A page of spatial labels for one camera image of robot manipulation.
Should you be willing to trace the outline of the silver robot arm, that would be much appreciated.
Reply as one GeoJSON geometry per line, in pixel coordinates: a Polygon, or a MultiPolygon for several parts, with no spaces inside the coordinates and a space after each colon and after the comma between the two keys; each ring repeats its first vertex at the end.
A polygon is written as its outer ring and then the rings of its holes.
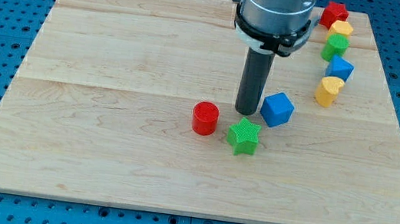
{"type": "Polygon", "coordinates": [[[235,30],[260,54],[290,56],[309,39],[318,18],[311,18],[316,0],[234,0],[235,30]]]}

